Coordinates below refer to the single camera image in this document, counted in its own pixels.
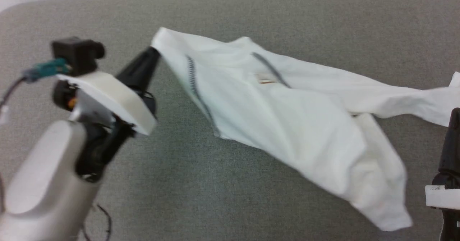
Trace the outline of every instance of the cable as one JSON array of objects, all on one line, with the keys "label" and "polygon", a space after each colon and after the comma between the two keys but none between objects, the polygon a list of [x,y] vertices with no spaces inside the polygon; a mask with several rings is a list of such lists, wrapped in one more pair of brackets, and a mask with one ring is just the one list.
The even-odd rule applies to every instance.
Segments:
[{"label": "cable", "polygon": [[3,185],[3,178],[0,174],[0,214],[5,211],[5,186]]},{"label": "cable", "polygon": [[8,90],[5,92],[5,94],[3,95],[2,99],[0,100],[0,112],[3,108],[3,106],[6,104],[6,102],[8,101],[8,99],[10,98],[11,94],[14,92],[14,90],[16,90],[16,88],[26,80],[25,77],[21,77],[20,79],[16,80],[16,82],[14,82],[10,88],[8,88]]},{"label": "cable", "polygon": [[[100,206],[99,204],[97,204],[97,208],[99,208],[99,210],[102,211],[102,213],[104,213],[105,216],[107,217],[108,227],[107,227],[107,231],[106,231],[107,235],[105,236],[105,241],[109,241],[110,236],[112,235],[112,217],[109,215],[107,210],[102,208],[102,206]],[[92,241],[91,238],[89,237],[87,231],[86,231],[85,223],[82,224],[82,233],[83,233],[83,237],[85,238],[86,241]]]}]

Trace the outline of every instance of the gray table surface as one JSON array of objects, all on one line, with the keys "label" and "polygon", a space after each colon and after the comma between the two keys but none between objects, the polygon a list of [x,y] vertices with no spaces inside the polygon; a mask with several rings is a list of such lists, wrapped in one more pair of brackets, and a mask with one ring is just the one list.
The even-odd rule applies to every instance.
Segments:
[{"label": "gray table surface", "polygon": [[[0,89],[51,57],[53,39],[104,43],[116,73],[160,26],[220,41],[249,36],[269,51],[346,69],[388,84],[447,86],[460,65],[460,0],[56,0],[0,13]],[[0,172],[10,181],[46,127],[65,119],[54,79],[25,85],[0,128]],[[435,240],[441,214],[424,205],[446,128],[405,115],[378,120],[404,161],[414,226],[383,232],[347,202],[263,151],[212,135],[165,64],[151,92],[160,126],[129,141],[97,197],[125,240]],[[105,218],[88,231],[102,240]]]}]

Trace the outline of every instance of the gray stitching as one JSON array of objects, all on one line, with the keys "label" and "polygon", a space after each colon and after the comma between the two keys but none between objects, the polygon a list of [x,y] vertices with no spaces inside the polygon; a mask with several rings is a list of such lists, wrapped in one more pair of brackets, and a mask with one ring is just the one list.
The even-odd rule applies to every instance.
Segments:
[{"label": "gray stitching", "polygon": [[189,82],[190,82],[190,88],[192,90],[192,93],[195,97],[197,97],[198,101],[201,103],[201,105],[204,107],[205,113],[208,116],[209,120],[211,121],[211,126],[212,129],[214,130],[214,133],[217,137],[220,137],[220,131],[217,128],[216,124],[214,123],[214,119],[212,118],[212,114],[207,107],[207,105],[203,102],[200,92],[198,91],[198,84],[197,84],[197,69],[195,67],[194,60],[186,56],[187,60],[189,62]]}]

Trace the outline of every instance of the white label sticker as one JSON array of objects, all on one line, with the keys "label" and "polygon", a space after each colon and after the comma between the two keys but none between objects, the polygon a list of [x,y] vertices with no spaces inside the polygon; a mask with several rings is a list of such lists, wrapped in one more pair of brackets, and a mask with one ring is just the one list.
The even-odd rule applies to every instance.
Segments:
[{"label": "white label sticker", "polygon": [[256,74],[256,78],[259,84],[276,83],[276,77],[272,74]]},{"label": "white label sticker", "polygon": [[446,187],[444,185],[427,185],[429,187],[429,190],[445,190]]}]

